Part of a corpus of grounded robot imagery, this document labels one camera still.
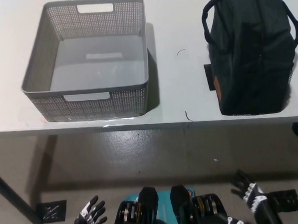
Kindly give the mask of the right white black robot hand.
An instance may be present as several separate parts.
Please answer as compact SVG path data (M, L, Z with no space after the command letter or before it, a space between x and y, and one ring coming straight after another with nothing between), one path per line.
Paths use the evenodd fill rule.
M238 196L254 216L256 224L283 224L279 215L272 208L269 197L261 187L240 169L232 179L231 193Z

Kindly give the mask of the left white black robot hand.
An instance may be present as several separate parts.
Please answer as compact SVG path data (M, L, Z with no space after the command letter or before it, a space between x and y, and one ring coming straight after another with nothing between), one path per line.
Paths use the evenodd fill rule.
M95 195L81 210L73 224L104 224L108 218L104 216L106 211L105 201L98 202L98 196Z

